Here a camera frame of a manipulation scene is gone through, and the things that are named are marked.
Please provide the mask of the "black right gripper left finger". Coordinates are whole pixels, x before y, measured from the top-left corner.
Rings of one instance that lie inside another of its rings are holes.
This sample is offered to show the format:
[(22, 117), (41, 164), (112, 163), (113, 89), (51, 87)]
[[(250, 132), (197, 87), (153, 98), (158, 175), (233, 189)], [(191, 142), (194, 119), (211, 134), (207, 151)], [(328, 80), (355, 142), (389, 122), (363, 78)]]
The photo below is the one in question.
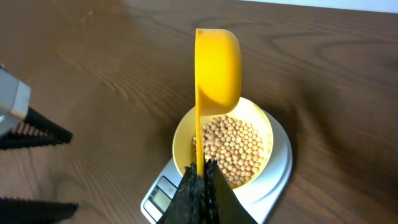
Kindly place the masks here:
[(205, 180), (198, 176), (197, 165), (191, 163), (185, 167), (185, 173), (177, 187), (177, 192), (157, 223), (201, 224), (204, 196)]

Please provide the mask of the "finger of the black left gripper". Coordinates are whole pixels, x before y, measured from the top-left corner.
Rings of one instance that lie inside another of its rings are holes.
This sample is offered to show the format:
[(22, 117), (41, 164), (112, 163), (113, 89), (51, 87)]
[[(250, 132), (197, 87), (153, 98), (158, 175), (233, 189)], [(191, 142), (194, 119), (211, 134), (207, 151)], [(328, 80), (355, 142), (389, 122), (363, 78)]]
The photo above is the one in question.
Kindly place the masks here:
[(1, 150), (69, 144), (73, 134), (29, 107), (27, 116), (1, 136)]
[(77, 203), (1, 198), (1, 223), (58, 223), (78, 210)]

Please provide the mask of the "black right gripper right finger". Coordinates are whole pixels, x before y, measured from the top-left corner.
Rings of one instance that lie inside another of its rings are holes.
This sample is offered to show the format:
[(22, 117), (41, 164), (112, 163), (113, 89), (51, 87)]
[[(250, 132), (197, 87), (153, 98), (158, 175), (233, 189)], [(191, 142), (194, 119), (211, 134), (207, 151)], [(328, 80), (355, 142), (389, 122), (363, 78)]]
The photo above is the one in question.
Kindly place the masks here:
[(257, 224), (241, 205), (216, 160), (205, 162), (205, 223)]

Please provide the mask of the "yellow measuring scoop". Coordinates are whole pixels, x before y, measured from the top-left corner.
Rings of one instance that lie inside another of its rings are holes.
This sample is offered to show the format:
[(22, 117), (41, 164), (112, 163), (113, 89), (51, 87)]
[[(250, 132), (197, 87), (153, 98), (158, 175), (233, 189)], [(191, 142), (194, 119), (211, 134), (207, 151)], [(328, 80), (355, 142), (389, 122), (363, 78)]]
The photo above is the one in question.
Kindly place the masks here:
[(201, 117), (226, 114), (238, 104), (242, 89), (239, 41), (225, 29), (196, 29), (195, 134), (197, 175), (205, 175)]

